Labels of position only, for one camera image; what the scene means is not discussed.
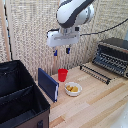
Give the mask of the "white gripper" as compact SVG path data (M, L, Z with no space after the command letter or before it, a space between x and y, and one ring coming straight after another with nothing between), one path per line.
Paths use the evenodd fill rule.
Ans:
M66 53L69 54L71 45L77 43L79 37L80 33L78 27L51 29L47 32L47 45L54 47L54 56L58 54L56 46L69 45L66 47Z

